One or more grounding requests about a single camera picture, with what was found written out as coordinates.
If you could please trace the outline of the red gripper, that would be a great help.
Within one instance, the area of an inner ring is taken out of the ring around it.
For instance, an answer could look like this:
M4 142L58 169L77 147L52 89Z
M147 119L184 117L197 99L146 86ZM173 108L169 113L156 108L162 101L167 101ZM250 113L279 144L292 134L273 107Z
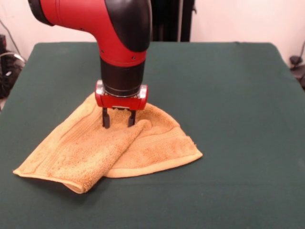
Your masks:
M135 125L136 111L143 110L148 100L148 85L141 85L139 92L130 97L118 97L105 91L102 80L98 80L95 86L95 100L99 107L102 107L102 126L106 129L110 127L110 116L108 108L129 109L130 116L128 127Z

